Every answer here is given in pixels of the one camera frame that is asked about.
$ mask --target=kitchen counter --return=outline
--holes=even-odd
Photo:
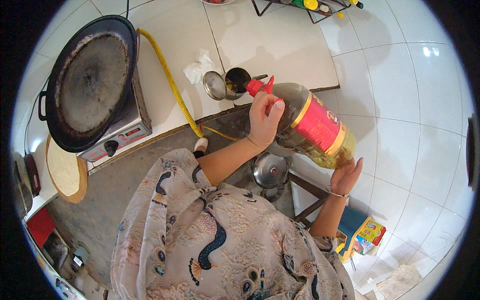
[[[26,220],[56,193],[45,160],[47,123],[38,119],[36,95],[61,49],[78,29],[101,14],[119,13],[110,11],[118,10],[116,6],[101,5],[103,2],[108,0],[66,2],[52,21],[58,27],[51,29],[49,26],[45,33],[49,36],[41,37],[39,43],[42,44],[36,47],[26,71],[29,76],[24,76],[22,81],[17,109],[23,112],[15,112],[12,148],[23,153],[25,127],[35,106],[26,141],[37,164],[42,186]],[[266,4],[266,1],[257,0],[260,10]],[[235,103],[215,101],[206,94],[202,84],[190,84],[183,69],[196,61],[201,48],[210,52],[215,71],[219,73],[241,66],[252,76],[275,75],[277,83],[297,82],[309,89],[338,87],[335,68],[320,27],[311,23],[304,10],[273,4],[267,13],[258,17],[250,0],[237,0],[223,6],[204,5],[199,0],[151,1],[130,9],[129,20],[135,28],[148,31],[157,41],[195,120],[252,101],[249,95]],[[141,37],[138,70],[153,134],[119,149],[115,155],[187,124],[158,58],[144,37]],[[88,167],[93,169],[108,163],[108,159],[105,157],[93,164],[88,163]]]

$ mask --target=white shoe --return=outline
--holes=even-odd
[[[194,151],[197,151],[197,148],[200,147],[200,146],[205,147],[205,150],[203,150],[203,152],[205,152],[207,150],[208,139],[206,137],[202,137],[197,141],[197,143],[195,144]]]

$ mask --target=griddle handle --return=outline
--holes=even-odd
[[[40,94],[38,94],[38,118],[40,121],[46,121],[47,116],[42,115],[42,99],[43,97],[47,96],[47,91],[41,91]]]

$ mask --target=peacock print dress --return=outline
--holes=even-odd
[[[211,186],[179,149],[133,195],[110,276],[119,299],[353,300],[335,247],[248,190]]]

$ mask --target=silver bangle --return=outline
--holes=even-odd
[[[345,198],[348,198],[348,196],[350,196],[350,193],[347,193],[345,195],[339,195],[339,194],[335,194],[334,192],[332,192],[332,187],[329,185],[327,186],[327,192],[329,194],[332,194],[332,195],[335,195],[335,196],[338,196],[338,197],[345,197]]]

